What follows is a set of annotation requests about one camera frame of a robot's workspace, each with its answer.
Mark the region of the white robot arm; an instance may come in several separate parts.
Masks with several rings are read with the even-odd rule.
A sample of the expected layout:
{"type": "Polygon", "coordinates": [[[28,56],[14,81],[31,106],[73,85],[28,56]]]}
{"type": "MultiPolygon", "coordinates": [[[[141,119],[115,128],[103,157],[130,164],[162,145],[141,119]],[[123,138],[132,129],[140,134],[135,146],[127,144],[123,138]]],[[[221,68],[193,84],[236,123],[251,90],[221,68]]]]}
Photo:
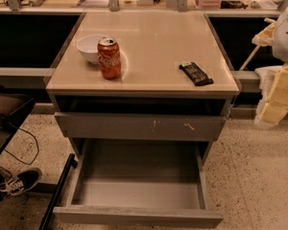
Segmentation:
{"type": "Polygon", "coordinates": [[[284,62],[276,72],[269,70],[262,84],[262,99],[259,101],[254,123],[261,128],[271,128],[288,113],[288,6],[277,21],[256,34],[252,43],[271,46],[273,56],[284,62]]]}

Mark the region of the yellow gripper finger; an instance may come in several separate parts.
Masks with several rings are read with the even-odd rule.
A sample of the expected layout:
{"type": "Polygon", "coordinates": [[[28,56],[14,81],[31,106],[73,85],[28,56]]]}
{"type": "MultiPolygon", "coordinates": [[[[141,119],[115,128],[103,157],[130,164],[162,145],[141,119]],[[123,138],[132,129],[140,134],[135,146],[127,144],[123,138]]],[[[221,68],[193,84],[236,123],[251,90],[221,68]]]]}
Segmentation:
{"type": "Polygon", "coordinates": [[[288,113],[288,63],[275,73],[273,83],[262,91],[262,99],[255,111],[254,123],[260,128],[271,128],[288,113]]]}
{"type": "Polygon", "coordinates": [[[262,46],[262,47],[272,46],[274,42],[273,35],[274,35],[275,26],[276,26],[276,23],[271,23],[261,32],[256,34],[252,38],[252,43],[257,46],[262,46]]]}

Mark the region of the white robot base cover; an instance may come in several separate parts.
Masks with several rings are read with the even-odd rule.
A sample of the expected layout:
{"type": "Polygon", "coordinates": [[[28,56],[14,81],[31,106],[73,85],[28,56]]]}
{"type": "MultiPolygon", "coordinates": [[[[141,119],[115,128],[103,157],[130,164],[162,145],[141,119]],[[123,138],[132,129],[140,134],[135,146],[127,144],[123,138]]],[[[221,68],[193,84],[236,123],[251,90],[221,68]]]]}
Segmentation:
{"type": "Polygon", "coordinates": [[[281,65],[265,66],[255,69],[255,73],[259,77],[259,89],[263,91],[267,89],[274,80],[275,73],[281,69],[281,65]]]}

